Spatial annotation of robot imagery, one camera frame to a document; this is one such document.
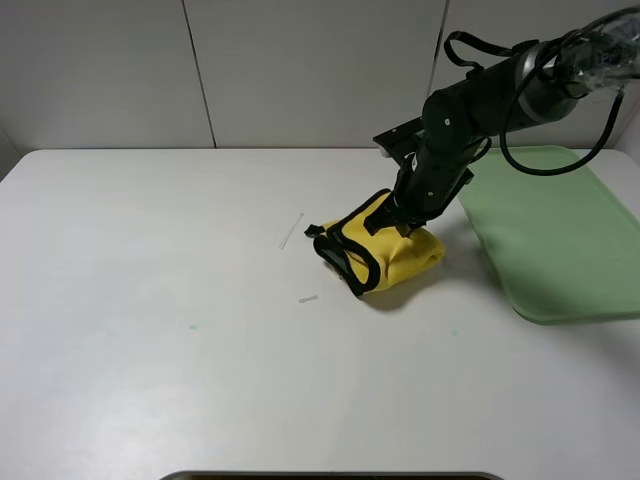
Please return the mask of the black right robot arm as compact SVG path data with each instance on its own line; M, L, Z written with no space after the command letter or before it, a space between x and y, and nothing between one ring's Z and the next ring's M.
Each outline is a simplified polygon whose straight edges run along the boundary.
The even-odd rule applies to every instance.
M375 136L399 166L392 192L364 220L369 234L394 227L403 236L439 217L473 174L469 167L499 141L507 163L531 176L558 176L586 165L608 141L624 88L639 77L639 9L627 7L549 40L506 48L464 31L443 50L466 71L434 91L419 117ZM526 167L510 153L514 131L557 122L600 89L615 90L604 129L591 151L565 167Z

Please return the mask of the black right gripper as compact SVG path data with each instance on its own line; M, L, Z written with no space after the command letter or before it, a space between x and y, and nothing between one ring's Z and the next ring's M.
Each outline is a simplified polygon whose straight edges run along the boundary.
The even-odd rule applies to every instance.
M368 214L363 226L370 235L388 227L397 227L408 238L418 226L439 217L468 181L468 165L474 147L462 146L436 150L429 144L385 146L385 153L399 161L400 169L392 193Z

